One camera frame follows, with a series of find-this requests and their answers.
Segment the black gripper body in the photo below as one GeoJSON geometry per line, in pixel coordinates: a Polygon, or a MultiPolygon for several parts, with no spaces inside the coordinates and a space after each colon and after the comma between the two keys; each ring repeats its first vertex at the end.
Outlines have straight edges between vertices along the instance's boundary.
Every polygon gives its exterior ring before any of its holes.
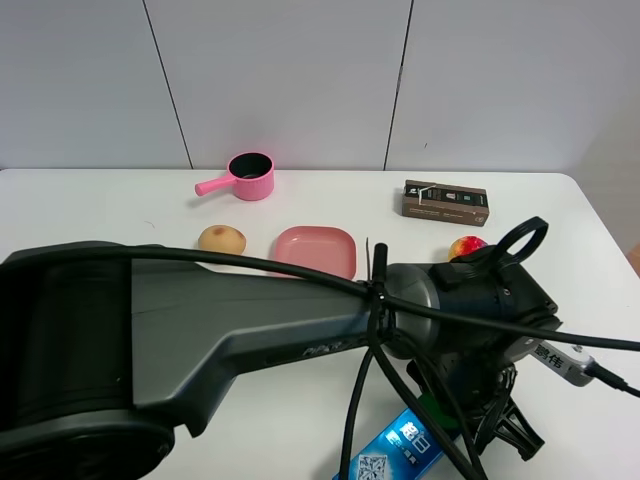
{"type": "Polygon", "coordinates": [[[407,372],[435,404],[438,422],[449,416],[456,421],[472,461],[495,439],[515,448],[528,461],[544,445],[512,398],[517,369],[513,358],[487,350],[463,354],[428,355],[416,344],[407,372]]]}

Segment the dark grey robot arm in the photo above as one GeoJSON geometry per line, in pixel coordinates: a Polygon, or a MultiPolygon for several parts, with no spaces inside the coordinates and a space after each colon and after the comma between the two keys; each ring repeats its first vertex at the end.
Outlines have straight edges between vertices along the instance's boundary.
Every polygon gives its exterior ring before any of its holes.
{"type": "Polygon", "coordinates": [[[514,365],[559,327],[505,244],[370,280],[163,246],[79,242],[1,266],[1,475],[138,479],[204,432],[241,374],[367,347],[423,370],[477,449],[509,416],[514,365]]]}

